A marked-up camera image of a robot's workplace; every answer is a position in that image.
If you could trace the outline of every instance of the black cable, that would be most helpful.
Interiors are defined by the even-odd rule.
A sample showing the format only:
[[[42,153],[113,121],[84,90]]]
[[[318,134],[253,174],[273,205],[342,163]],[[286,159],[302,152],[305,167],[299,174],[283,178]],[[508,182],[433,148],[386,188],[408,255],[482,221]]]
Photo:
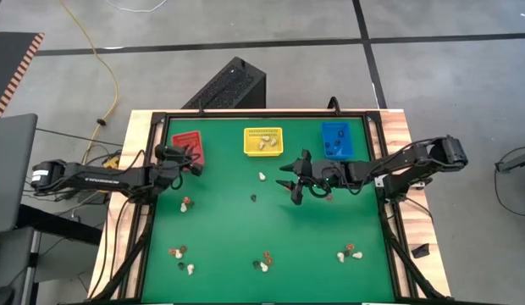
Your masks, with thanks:
[[[58,202],[58,200],[40,199],[40,198],[37,198],[37,197],[32,196],[32,195],[28,195],[28,194],[22,194],[22,196],[23,196],[23,197],[29,197],[29,198],[32,198],[32,199],[35,199],[35,200],[38,200],[38,201]]]
[[[114,145],[114,146],[118,146],[118,147],[122,147],[123,145],[121,144],[117,144],[117,143],[111,143],[111,142],[107,142],[107,141],[98,141],[98,140],[92,140],[90,138],[86,138],[86,137],[83,137],[83,136],[74,136],[74,135],[70,135],[70,134],[66,134],[66,133],[63,133],[63,132],[58,132],[58,131],[53,131],[53,130],[45,130],[45,129],[42,129],[42,128],[35,128],[35,130],[39,130],[39,131],[43,131],[43,132],[48,132],[48,133],[52,133],[54,135],[59,135],[59,136],[67,136],[67,137],[72,137],[74,139],[81,139],[81,140],[86,140],[86,141],[91,141],[91,142],[95,142],[95,143],[102,143],[102,144],[108,144],[108,145]]]
[[[108,249],[108,210],[110,209],[110,204],[108,204],[107,208],[107,214],[106,218],[104,219],[104,258],[102,258],[102,267],[101,267],[101,274],[99,274],[99,277],[97,279],[97,283],[95,286],[93,286],[93,290],[91,291],[90,297],[93,297],[93,294],[95,293],[95,290],[99,286],[99,283],[101,282],[102,274],[104,273],[104,266],[107,264],[107,249]]]
[[[432,213],[430,213],[430,211],[428,211],[428,209],[425,208],[421,203],[416,202],[415,200],[411,199],[410,197],[406,197],[406,199],[409,200],[410,202],[415,203],[418,207],[423,209],[428,214],[428,216],[430,216],[431,220],[434,221],[434,217],[432,217]]]
[[[86,152],[84,152],[84,155],[82,156],[82,160],[84,160],[86,158],[86,156],[90,153],[90,151],[94,148],[94,147],[100,147],[102,149],[104,149],[105,152],[107,152],[107,155],[110,154],[110,152],[107,150],[106,147],[104,147],[103,145],[101,144],[93,144],[91,145],[91,147],[89,147]]]
[[[116,220],[116,230],[113,233],[113,250],[112,250],[112,267],[110,268],[110,280],[112,279],[112,273],[113,273],[113,264],[116,261],[116,245],[118,244],[118,230],[119,230],[119,222],[121,221],[121,215],[124,212],[124,208],[127,206],[127,202],[129,201],[129,198],[125,200],[124,205],[121,206],[121,209],[119,210],[118,219]]]
[[[173,186],[173,185],[172,185],[172,183],[174,183],[174,182],[171,182],[171,183],[170,183],[170,188],[171,188],[171,189],[173,189],[173,190],[176,191],[176,190],[179,190],[179,189],[181,188],[182,185],[184,185],[184,177],[181,175],[181,173],[180,173],[180,176],[179,176],[178,180],[180,180],[180,182],[178,183],[177,186]]]
[[[80,283],[82,284],[82,286],[84,286],[84,290],[85,290],[86,293],[87,293],[88,291],[87,291],[86,284],[84,284],[84,281],[80,278],[80,274],[76,275],[76,277],[78,278],[78,280],[80,281]]]
[[[126,171],[128,171],[129,169],[131,169],[135,165],[136,160],[138,160],[138,158],[141,156],[141,154],[146,155],[146,153],[144,152],[143,149],[138,151],[138,153],[136,154],[135,159],[133,160],[133,162],[131,162],[131,164],[126,169],[122,169],[122,170],[120,170],[117,173],[111,173],[111,174],[102,173],[101,175],[115,176],[115,175],[121,175],[121,174],[125,173]]]
[[[168,155],[169,157],[180,156],[180,155],[172,155],[172,154],[166,154],[166,155]],[[191,154],[186,154],[184,156],[185,157],[193,157],[193,156],[195,156],[195,157],[191,158],[191,160],[189,160],[189,161],[185,161],[183,163],[176,164],[176,165],[171,166],[171,167],[163,167],[163,169],[175,169],[177,167],[181,167],[181,166],[185,166],[185,165],[188,165],[188,164],[192,164],[192,163],[194,163],[195,161],[197,161],[201,157],[201,154],[200,153],[191,153]]]
[[[503,155],[503,157],[501,157],[500,161],[498,161],[498,163],[502,163],[503,160],[509,156],[510,154],[516,152],[516,151],[519,151],[519,150],[523,150],[525,149],[525,147],[517,147],[515,149],[512,149],[510,150],[508,153],[506,153],[505,155]],[[523,216],[525,217],[525,213],[519,213],[519,212],[516,212],[516,211],[513,211],[511,210],[510,208],[508,208],[500,199],[500,194],[498,192],[498,180],[496,179],[497,177],[497,174],[498,174],[498,170],[497,169],[494,169],[494,192],[496,194],[496,199],[498,199],[498,203],[504,208],[506,209],[508,212],[510,213],[513,213],[515,215],[518,215],[518,216]]]
[[[310,191],[310,193],[312,193],[312,195],[316,198],[325,198],[326,196],[328,196],[331,192],[331,188],[328,184],[328,182],[325,181],[325,186],[322,186],[320,183],[318,183],[316,180],[314,180],[312,177],[303,177],[302,179],[304,180],[308,180],[309,182],[311,182],[312,184],[308,185],[307,186],[307,189]],[[313,190],[313,186],[317,186],[319,189],[323,190],[324,191],[324,194],[317,194],[314,190]]]
[[[109,154],[106,154],[106,155],[103,155],[103,156],[99,156],[99,157],[96,157],[96,158],[93,158],[91,160],[89,160],[88,162],[86,162],[85,165],[89,165],[89,164],[92,164],[93,162],[97,161],[98,159],[101,159],[101,158],[111,158],[111,157],[116,157],[116,156],[119,156],[121,154],[121,149],[115,151],[115,152],[112,152],[112,153],[109,153]]]

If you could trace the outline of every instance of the black clamp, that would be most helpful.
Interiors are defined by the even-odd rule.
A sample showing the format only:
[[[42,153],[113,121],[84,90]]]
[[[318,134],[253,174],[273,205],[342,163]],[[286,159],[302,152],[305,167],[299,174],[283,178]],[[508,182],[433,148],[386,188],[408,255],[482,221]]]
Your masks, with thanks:
[[[204,116],[204,107],[202,106],[202,101],[198,103],[198,116],[200,117]]]
[[[341,116],[340,103],[336,97],[331,97],[327,109],[334,109],[334,114],[336,116]]]

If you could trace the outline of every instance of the black metal frame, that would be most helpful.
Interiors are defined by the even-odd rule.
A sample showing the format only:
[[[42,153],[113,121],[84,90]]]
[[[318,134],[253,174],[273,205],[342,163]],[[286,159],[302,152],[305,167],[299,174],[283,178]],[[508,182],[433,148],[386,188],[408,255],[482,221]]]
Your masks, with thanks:
[[[246,112],[223,112],[223,111],[203,111],[199,110],[198,112],[189,112],[189,113],[155,113],[152,116],[152,126],[150,129],[150,135],[148,138],[148,143],[146,145],[146,150],[151,151],[154,147],[154,139],[155,139],[155,133],[157,130],[157,124],[162,123],[163,124],[163,131],[161,135],[161,143],[166,144],[167,142],[167,134],[169,133],[169,125],[172,119],[189,119],[189,118],[204,118],[204,119],[212,119],[212,118],[344,118],[344,119],[362,119],[362,124],[364,126],[364,132],[367,135],[366,136],[366,144],[368,147],[368,153],[370,156],[370,159],[375,159],[375,151],[373,148],[373,140],[371,137],[371,127],[370,127],[370,121],[372,121],[375,125],[375,130],[378,135],[379,139],[379,145],[380,150],[383,156],[388,154],[386,142],[384,139],[384,132],[383,132],[383,125],[381,121],[381,116],[379,111],[342,111],[340,109],[340,105],[337,103],[335,97],[332,97],[329,102],[328,108],[333,108],[333,112],[327,111],[297,111],[297,112],[286,112],[286,111],[257,111],[254,109],[253,111],[246,113]],[[145,162],[149,163],[151,154],[148,153],[146,155]],[[378,210],[379,210],[379,218],[382,222],[387,222],[387,214],[385,210],[385,202],[384,199],[380,196],[379,191],[376,189],[377,194],[377,204],[378,204]],[[151,222],[150,227],[150,235],[151,230],[153,227],[153,220],[155,217],[155,208],[153,206],[150,207],[150,210],[148,211],[148,219],[147,221]],[[395,226],[398,228],[398,236],[400,240],[400,244],[402,247],[404,247],[405,251],[407,252],[407,241],[406,241],[406,235],[404,230],[403,221],[401,218],[400,213],[400,207],[398,205],[395,205],[393,207],[393,212],[395,213],[394,221]],[[129,243],[127,245],[127,249],[131,249],[135,243],[134,235],[136,233],[136,228],[138,228],[139,225],[139,218],[141,215],[141,208],[137,208],[135,210],[135,218],[133,219],[133,223],[131,224],[131,236],[129,239]],[[396,263],[395,263],[395,256],[393,253],[393,248],[390,245],[390,239],[385,234],[385,230],[383,229],[383,223],[382,223],[382,234],[384,235],[384,245],[385,245],[385,251],[387,253],[387,259],[389,264],[389,271],[390,271],[390,279],[391,279],[391,285],[392,290],[394,293],[395,299],[402,298],[401,295],[401,288],[400,288],[400,282],[398,280],[398,274],[396,269]],[[146,264],[147,264],[147,258],[149,253],[151,239],[147,242],[145,248],[142,250],[141,253],[141,262],[139,266],[139,274],[138,274],[138,281],[136,283],[136,289],[135,289],[135,298],[141,298],[141,293],[144,286],[144,280],[145,280],[145,273],[146,273]],[[406,271],[408,286],[409,286],[409,293],[410,296],[417,297],[417,286],[415,285],[413,278],[410,275],[409,270]],[[119,297],[125,296],[126,291],[126,283],[128,281],[128,275],[126,275],[126,278],[124,279],[124,282],[122,283]]]

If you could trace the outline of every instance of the green mat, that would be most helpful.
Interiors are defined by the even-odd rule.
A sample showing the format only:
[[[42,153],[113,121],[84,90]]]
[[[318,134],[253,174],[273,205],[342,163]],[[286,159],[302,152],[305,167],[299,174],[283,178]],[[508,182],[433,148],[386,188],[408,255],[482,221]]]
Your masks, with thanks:
[[[178,191],[157,202],[143,302],[391,302],[394,301],[373,185],[361,194],[333,191],[334,200],[305,190],[301,206],[274,181],[294,180],[279,167],[309,149],[323,158],[321,124],[331,119],[173,119],[173,134],[199,130],[205,157],[201,177],[184,175]],[[351,126],[355,155],[369,160],[362,121]],[[281,127],[285,151],[279,157],[249,158],[243,153],[247,127]],[[261,182],[258,173],[267,180]],[[257,195],[252,202],[250,196]],[[180,212],[183,197],[195,206]],[[348,243],[360,260],[339,263]],[[170,248],[186,245],[178,260]],[[254,269],[270,251],[267,273]],[[178,262],[193,263],[192,276]]]

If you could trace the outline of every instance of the small toy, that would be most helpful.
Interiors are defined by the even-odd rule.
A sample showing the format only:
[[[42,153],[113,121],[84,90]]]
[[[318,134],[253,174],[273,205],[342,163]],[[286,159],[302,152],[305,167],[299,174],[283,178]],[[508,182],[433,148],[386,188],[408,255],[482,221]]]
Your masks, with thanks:
[[[187,274],[188,275],[192,275],[193,274],[193,271],[195,271],[195,265],[190,263],[187,265]]]
[[[263,263],[263,262],[261,262],[261,270],[263,272],[267,272],[268,271],[268,266],[265,263]]]
[[[192,207],[193,204],[195,204],[195,202],[192,201],[191,198],[184,197],[184,200],[182,201],[181,206],[180,206],[180,212],[181,213],[187,212],[187,208]]]
[[[336,255],[338,257],[338,260],[340,261],[340,263],[344,263],[345,262],[345,255],[343,252],[338,252],[338,254]]]

